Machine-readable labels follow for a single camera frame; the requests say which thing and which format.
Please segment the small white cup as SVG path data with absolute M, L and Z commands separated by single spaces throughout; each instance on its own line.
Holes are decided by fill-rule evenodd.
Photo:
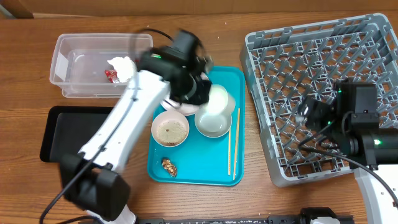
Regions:
M 236 106 L 235 99 L 221 85 L 214 84 L 210 88 L 209 101 L 201 108 L 207 114 L 231 114 Z

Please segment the grey-green bowl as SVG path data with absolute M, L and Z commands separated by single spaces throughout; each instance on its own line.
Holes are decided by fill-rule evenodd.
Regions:
M 208 138 L 224 136 L 231 128 L 232 116 L 230 114 L 209 114 L 199 111 L 194 118 L 197 130 Z

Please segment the pink bowl with rice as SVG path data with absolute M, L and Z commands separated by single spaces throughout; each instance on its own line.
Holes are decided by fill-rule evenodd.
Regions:
M 186 140 L 189 134 L 188 119 L 177 111 L 164 111 L 152 122 L 151 135 L 165 147 L 175 147 Z

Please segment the white napkin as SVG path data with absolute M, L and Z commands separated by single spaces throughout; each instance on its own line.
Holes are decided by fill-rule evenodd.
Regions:
M 108 63 L 117 71 L 120 83 L 127 83 L 136 76 L 136 64 L 128 56 L 112 58 Z

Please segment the red snack wrapper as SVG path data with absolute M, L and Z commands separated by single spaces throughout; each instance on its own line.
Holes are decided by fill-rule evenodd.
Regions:
M 120 82 L 120 80 L 118 78 L 118 73 L 116 70 L 105 70 L 104 73 L 111 83 L 119 83 Z

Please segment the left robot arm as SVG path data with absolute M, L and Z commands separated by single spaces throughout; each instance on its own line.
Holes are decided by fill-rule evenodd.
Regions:
M 135 223 L 127 206 L 130 187 L 122 172 L 150 116 L 166 97 L 178 103 L 202 105 L 211 82 L 202 79 L 212 60 L 200 39 L 180 30 L 170 45 L 120 58 L 114 67 L 128 75 L 124 93 L 93 137 L 59 163 L 59 197 L 84 210 L 92 223 Z

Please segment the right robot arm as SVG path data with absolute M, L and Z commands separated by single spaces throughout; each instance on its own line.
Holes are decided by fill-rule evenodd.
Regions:
M 333 85 L 335 99 L 323 103 L 310 96 L 298 107 L 296 120 L 315 132 L 298 144 L 321 136 L 336 144 L 320 151 L 349 163 L 361 190 L 369 223 L 397 223 L 397 129 L 380 128 L 377 88 L 372 83 L 339 80 Z

